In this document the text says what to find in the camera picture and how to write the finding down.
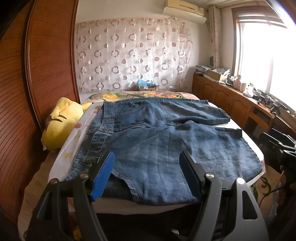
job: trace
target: jeans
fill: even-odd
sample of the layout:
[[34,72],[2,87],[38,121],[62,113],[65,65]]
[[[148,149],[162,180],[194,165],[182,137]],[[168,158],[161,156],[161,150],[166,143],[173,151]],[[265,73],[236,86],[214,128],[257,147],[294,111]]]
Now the jeans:
[[212,126],[229,120],[222,109],[203,100],[104,102],[65,180],[87,171],[111,150],[115,166],[104,196],[145,205],[197,202],[200,198],[192,196],[179,165],[184,150],[206,172],[225,180],[242,177],[249,181],[262,170],[241,129]]

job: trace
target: patterned curtain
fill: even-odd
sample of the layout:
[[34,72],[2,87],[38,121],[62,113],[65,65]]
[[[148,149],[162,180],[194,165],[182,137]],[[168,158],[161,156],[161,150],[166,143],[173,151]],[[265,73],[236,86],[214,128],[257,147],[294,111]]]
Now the patterned curtain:
[[123,91],[138,79],[182,90],[192,41],[175,19],[116,18],[76,24],[76,76],[82,91]]
[[214,50],[214,69],[221,67],[220,45],[221,45],[221,17],[220,10],[216,6],[209,7],[210,31],[212,36],[212,47]]

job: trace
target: ceiling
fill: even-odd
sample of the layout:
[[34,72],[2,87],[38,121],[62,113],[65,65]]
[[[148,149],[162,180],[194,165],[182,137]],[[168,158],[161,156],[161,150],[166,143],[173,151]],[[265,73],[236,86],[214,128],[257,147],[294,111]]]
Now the ceiling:
[[265,2],[264,0],[183,0],[188,3],[192,3],[199,7],[207,9],[209,6],[216,5],[219,8],[228,7],[240,3],[254,3],[254,2]]

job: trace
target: cabinet door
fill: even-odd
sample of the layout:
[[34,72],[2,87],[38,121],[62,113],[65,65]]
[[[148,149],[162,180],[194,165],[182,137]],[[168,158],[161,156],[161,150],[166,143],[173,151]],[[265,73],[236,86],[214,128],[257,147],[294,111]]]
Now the cabinet door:
[[226,87],[218,85],[214,94],[213,104],[223,109],[227,114],[230,114],[229,103],[231,92]]
[[193,81],[192,81],[192,94],[194,94],[199,99],[202,98],[201,88],[202,88],[202,78],[194,74]]
[[213,93],[214,93],[214,83],[209,81],[205,81],[202,86],[202,99],[208,100],[209,102],[213,102]]
[[234,94],[230,100],[230,116],[240,128],[244,128],[247,118],[249,116],[252,105],[248,103],[243,97],[238,94]]

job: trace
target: wooden wardrobe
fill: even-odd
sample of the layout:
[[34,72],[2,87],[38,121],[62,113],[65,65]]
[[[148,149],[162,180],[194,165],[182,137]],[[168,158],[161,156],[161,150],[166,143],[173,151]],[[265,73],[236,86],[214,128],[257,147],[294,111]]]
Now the wooden wardrobe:
[[0,40],[0,206],[13,223],[48,154],[40,141],[44,120],[60,97],[79,102],[72,49],[77,4],[31,0]]

